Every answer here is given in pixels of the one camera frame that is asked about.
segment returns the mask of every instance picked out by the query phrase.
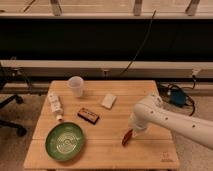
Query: black wall panel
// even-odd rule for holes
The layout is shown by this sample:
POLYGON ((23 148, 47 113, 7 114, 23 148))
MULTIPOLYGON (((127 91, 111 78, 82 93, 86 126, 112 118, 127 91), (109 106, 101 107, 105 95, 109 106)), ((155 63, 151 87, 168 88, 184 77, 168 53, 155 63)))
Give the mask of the black wall panel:
MULTIPOLYGON (((149 20, 0 19, 0 58, 131 60, 149 20)), ((138 61, 213 61, 213 20, 154 20, 138 61)))

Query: white bottle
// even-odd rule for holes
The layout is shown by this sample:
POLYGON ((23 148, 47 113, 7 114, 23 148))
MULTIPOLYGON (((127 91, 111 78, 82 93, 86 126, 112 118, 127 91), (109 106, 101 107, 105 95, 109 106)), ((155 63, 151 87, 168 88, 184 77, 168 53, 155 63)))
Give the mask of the white bottle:
POLYGON ((48 94, 48 99, 51 105, 51 111, 54 114, 57 121, 63 121, 63 109, 59 100, 59 97, 56 93, 50 92, 48 94))

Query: plastic cup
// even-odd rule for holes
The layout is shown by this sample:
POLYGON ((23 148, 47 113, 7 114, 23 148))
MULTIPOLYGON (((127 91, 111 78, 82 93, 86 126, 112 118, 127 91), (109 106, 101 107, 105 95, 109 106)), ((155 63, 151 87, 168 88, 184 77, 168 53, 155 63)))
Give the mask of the plastic cup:
POLYGON ((79 76, 73 76, 68 80, 68 86, 71 88, 75 97, 83 96, 84 80, 79 76))

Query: green bowl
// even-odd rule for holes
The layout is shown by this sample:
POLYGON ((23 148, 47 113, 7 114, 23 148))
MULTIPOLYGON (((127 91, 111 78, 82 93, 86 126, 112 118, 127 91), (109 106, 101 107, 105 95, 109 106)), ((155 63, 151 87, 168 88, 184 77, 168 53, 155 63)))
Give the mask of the green bowl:
POLYGON ((67 161, 82 149, 84 135, 81 128, 72 122, 54 127, 48 134, 45 147, 48 155, 57 161, 67 161))

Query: gray floor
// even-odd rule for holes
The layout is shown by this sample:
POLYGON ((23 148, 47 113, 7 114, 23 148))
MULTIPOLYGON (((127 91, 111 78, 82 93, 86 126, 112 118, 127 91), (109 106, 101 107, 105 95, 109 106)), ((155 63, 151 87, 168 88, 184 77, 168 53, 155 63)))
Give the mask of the gray floor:
MULTIPOLYGON (((0 101, 9 95, 1 95, 0 101)), ((17 105, 15 102, 0 110, 0 118, 23 124, 28 133, 20 138, 15 130, 0 128, 0 171, 23 171, 23 162, 28 150, 30 140, 38 120, 45 96, 22 95, 24 104, 17 105)), ((213 121, 213 97, 193 96, 196 103, 195 117, 213 121)), ((190 109, 179 109, 165 104, 172 111, 189 113, 190 109)), ((172 133, 180 159, 178 171, 212 171, 213 151, 197 143, 172 133)))

